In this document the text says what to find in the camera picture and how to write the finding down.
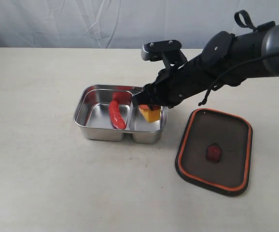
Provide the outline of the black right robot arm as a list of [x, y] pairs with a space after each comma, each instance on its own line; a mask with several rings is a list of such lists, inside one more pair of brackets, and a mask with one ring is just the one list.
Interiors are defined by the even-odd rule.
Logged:
[[132, 103], [172, 108], [198, 93], [237, 87], [248, 78], [279, 77], [279, 25], [270, 22], [239, 36], [221, 31], [191, 60], [177, 40], [146, 43], [141, 57], [162, 61], [165, 67]]

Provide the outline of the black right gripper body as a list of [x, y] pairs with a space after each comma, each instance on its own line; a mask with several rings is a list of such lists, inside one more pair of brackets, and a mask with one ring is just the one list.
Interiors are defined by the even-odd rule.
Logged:
[[159, 105], [174, 107], [183, 100], [206, 91], [217, 78], [200, 67], [201, 59], [194, 58], [181, 67], [160, 72], [156, 80], [146, 84], [131, 101], [134, 106]]

